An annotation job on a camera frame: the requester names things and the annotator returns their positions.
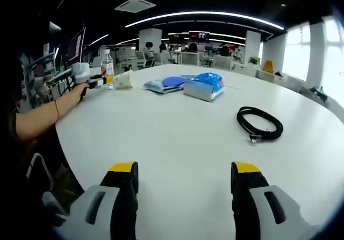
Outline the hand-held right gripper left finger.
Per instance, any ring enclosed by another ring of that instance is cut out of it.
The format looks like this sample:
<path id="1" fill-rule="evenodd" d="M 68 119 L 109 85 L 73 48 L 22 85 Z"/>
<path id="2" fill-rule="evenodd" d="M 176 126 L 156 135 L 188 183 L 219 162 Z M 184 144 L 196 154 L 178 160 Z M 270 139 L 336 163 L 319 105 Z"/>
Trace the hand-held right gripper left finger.
<path id="1" fill-rule="evenodd" d="M 136 239 L 138 163 L 113 165 L 99 185 L 90 186 L 58 227 L 60 239 Z"/>

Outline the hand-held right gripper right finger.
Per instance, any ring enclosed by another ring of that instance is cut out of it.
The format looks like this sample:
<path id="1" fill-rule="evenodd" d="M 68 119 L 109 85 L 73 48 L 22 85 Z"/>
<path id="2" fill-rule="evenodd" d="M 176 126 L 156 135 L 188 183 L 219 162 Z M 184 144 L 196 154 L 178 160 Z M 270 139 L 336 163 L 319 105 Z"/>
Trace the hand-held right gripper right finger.
<path id="1" fill-rule="evenodd" d="M 306 221 L 299 204 L 270 185 L 253 164 L 231 164 L 232 210 L 236 239 L 303 239 Z"/>

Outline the person's left hand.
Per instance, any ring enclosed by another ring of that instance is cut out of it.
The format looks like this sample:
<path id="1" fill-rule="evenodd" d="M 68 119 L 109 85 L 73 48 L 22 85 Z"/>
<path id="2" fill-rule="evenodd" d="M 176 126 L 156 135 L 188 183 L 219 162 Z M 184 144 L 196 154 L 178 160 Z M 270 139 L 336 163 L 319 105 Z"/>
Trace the person's left hand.
<path id="1" fill-rule="evenodd" d="M 70 93 L 70 97 L 71 100 L 73 101 L 73 103 L 78 103 L 82 97 L 83 97 L 83 92 L 85 91 L 85 89 L 88 88 L 88 84 L 87 83 L 83 83 L 83 84 L 78 84 L 76 87 L 74 87 L 69 93 Z"/>

